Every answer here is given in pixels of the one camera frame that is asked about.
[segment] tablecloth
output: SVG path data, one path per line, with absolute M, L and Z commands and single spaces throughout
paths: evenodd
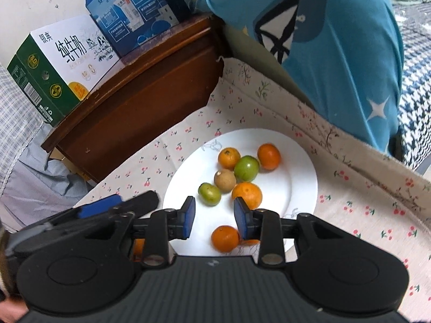
M 430 319 L 431 183 L 331 126 L 247 64 L 223 61 L 223 77 L 208 104 L 136 152 L 79 205 L 113 193 L 125 200 L 150 189 L 163 200 L 191 153 L 220 149 L 208 141 L 241 128 L 276 130 L 299 143 L 315 166 L 314 214 L 400 258 L 410 275 L 400 312 L 409 320 Z M 287 258 L 295 258 L 292 249 Z

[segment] blue box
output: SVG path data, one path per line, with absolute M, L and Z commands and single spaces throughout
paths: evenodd
M 184 0 L 85 0 L 119 56 L 190 16 Z

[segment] green milk carton box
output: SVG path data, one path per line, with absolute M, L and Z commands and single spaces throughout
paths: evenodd
M 12 75 L 12 78 L 18 84 L 19 88 L 29 98 L 47 123 L 55 126 L 64 118 L 64 115 L 57 109 L 50 98 L 44 94 L 42 90 L 39 90 L 41 94 L 38 94 L 36 89 L 30 83 L 29 73 L 25 70 L 16 55 L 12 58 L 7 69 L 10 72 L 10 75 Z
M 7 69 L 44 119 L 55 126 L 118 60 L 91 16 L 81 15 L 32 31 Z

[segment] cardboard box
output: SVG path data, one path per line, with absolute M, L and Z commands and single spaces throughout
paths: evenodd
M 82 15 L 32 31 L 7 70 L 55 126 L 118 59 L 91 16 Z
M 190 16 L 184 0 L 85 0 L 120 56 Z

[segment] white wall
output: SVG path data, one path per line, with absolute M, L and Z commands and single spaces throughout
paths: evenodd
M 84 13 L 85 0 L 0 0 L 0 62 L 6 67 L 32 30 Z

